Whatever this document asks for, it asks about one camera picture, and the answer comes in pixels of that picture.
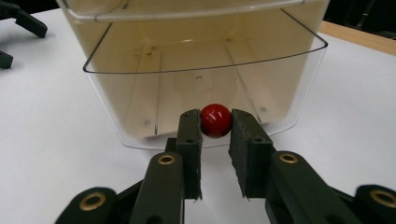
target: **black plastic part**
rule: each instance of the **black plastic part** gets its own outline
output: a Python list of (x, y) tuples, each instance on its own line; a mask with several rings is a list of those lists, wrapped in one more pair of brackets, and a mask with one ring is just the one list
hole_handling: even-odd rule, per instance
[(183, 160), (175, 152), (154, 156), (137, 196), (130, 224), (184, 222)]
[(229, 154), (242, 195), (265, 198), (268, 169), (275, 152), (272, 140), (248, 112), (233, 109)]
[(118, 223), (117, 194), (112, 189), (87, 189), (76, 196), (59, 216), (56, 224)]
[(13, 3), (8, 3), (0, 0), (0, 17), (15, 18), (21, 8)]
[(139, 194), (143, 180), (132, 185), (125, 191), (117, 195), (117, 214), (119, 216), (119, 223), (128, 223), (131, 218), (131, 214), (134, 210), (134, 204), (136, 203), (137, 195)]
[(266, 199), (265, 210), (271, 224), (293, 224), (293, 218), (285, 206)]
[(12, 65), (13, 59), (14, 58), (11, 55), (6, 54), (0, 50), (0, 68), (3, 68), (3, 69), (10, 68)]
[(349, 210), (351, 210), (352, 212), (354, 211), (352, 204), (354, 198), (352, 196), (350, 196), (349, 194), (345, 194), (343, 191), (339, 189), (332, 188), (332, 191), (339, 199), (341, 199), (341, 201), (343, 201), (343, 203), (349, 208)]
[(46, 36), (48, 30), (46, 24), (22, 10), (18, 11), (15, 23), (41, 38)]
[(396, 223), (396, 192), (394, 190), (377, 185), (360, 186), (352, 204), (364, 223)]
[(167, 139), (165, 152), (176, 152), (176, 138)]
[(361, 223), (300, 155), (276, 152), (272, 157), (270, 176), (293, 217), (293, 223)]
[(190, 110), (180, 116), (176, 151), (184, 161), (184, 192), (186, 199), (202, 199), (200, 111)]

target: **brass insert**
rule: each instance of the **brass insert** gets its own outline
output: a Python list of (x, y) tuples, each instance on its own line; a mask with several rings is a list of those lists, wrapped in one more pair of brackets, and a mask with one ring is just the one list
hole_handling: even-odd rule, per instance
[(377, 203), (381, 203), (387, 207), (396, 208), (396, 195), (386, 192), (381, 189), (373, 189), (370, 191), (370, 196)]
[(106, 195), (102, 192), (96, 191), (85, 196), (79, 203), (79, 208), (82, 211), (91, 211), (102, 206), (106, 200)]
[(162, 165), (169, 165), (172, 164), (176, 161), (175, 157), (171, 155), (163, 155), (160, 158), (158, 158), (158, 163)]
[(298, 158), (289, 154), (289, 153), (284, 153), (282, 155), (279, 156), (279, 158), (286, 163), (296, 163), (298, 161)]

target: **white table surface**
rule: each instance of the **white table surface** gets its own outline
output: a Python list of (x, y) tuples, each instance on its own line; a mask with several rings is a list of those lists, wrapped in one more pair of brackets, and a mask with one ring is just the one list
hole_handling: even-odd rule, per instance
[[(0, 21), (0, 223), (53, 223), (70, 200), (141, 180), (159, 151), (124, 147), (81, 70), (85, 57), (59, 9), (35, 14), (40, 39)], [(327, 35), (330, 43), (297, 125), (272, 136), (332, 187), (396, 189), (396, 57)], [(264, 200), (243, 199), (227, 147), (204, 149), (204, 200), (186, 223), (269, 223)]]

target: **plastic bin lip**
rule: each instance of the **plastic bin lip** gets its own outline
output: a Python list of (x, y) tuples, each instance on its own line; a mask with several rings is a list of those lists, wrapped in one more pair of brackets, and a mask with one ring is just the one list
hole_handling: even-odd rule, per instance
[(76, 3), (63, 0), (68, 12), (80, 21), (150, 21), (219, 16), (255, 10), (290, 7), (305, 0), (152, 0), (100, 1)]
[(111, 22), (103, 36), (101, 37), (101, 39), (99, 40), (98, 44), (95, 46), (95, 48), (93, 49), (91, 55), (89, 56), (88, 60), (84, 63), (83, 65), (83, 71), (88, 73), (88, 74), (118, 74), (118, 75), (136, 75), (136, 74), (164, 74), (164, 73), (175, 73), (175, 72), (185, 72), (185, 71), (198, 71), (198, 70), (206, 70), (206, 69), (217, 69), (217, 68), (224, 68), (224, 67), (231, 67), (231, 66), (240, 66), (240, 65), (247, 65), (247, 64), (253, 64), (253, 63), (265, 63), (265, 62), (271, 62), (271, 61), (275, 61), (275, 60), (282, 60), (282, 59), (287, 59), (287, 58), (291, 58), (291, 57), (295, 57), (295, 56), (300, 56), (300, 55), (305, 55), (305, 54), (309, 54), (311, 52), (315, 52), (315, 51), (319, 51), (322, 49), (326, 49), (328, 47), (328, 42), (323, 39), (321, 36), (319, 36), (318, 34), (316, 34), (314, 31), (310, 30), (306, 25), (304, 25), (302, 22), (298, 21), (296, 18), (294, 18), (292, 15), (289, 14), (289, 12), (287, 12), (284, 9), (280, 9), (280, 11), (282, 11), (283, 13), (285, 13), (288, 17), (290, 17), (290, 19), (292, 19), (294, 22), (298, 23), (298, 25), (301, 26), (302, 29), (306, 30), (309, 34), (311, 34), (314, 39), (316, 39), (319, 42), (319, 46), (315, 47), (313, 49), (307, 50), (307, 51), (302, 51), (302, 52), (298, 52), (298, 53), (293, 53), (290, 55), (285, 55), (285, 56), (281, 56), (281, 57), (275, 57), (275, 58), (268, 58), (268, 59), (264, 59), (264, 60), (258, 60), (258, 61), (252, 61), (252, 62), (245, 62), (245, 63), (232, 63), (232, 64), (226, 64), (226, 65), (218, 65), (218, 66), (206, 66), (206, 67), (198, 67), (198, 68), (189, 68), (189, 69), (174, 69), (174, 70), (159, 70), (159, 71), (147, 71), (147, 72), (117, 72), (117, 71), (111, 71), (111, 72), (106, 72), (106, 71), (93, 71), (90, 70), (90, 63), (92, 61), (92, 58), (94, 57), (96, 51), (100, 48), (102, 42), (104, 41), (104, 39), (106, 39), (106, 35), (107, 33), (110, 31), (113, 22)]

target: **clear plastic bin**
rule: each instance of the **clear plastic bin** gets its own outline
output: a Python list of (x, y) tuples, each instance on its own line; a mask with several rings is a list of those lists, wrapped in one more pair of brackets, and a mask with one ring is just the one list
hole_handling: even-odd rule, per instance
[[(63, 5), (66, 16), (89, 56), (84, 71), (129, 147), (164, 148), (180, 114), (214, 103), (253, 114), (269, 134), (292, 127), (327, 47), (311, 30), (327, 1), (303, 6), (317, 8), (309, 22), (295, 6), (301, 1), (198, 1), (212, 7), (127, 12), (104, 0), (67, 2), (74, 5)], [(224, 144), (227, 137), (204, 141)]]

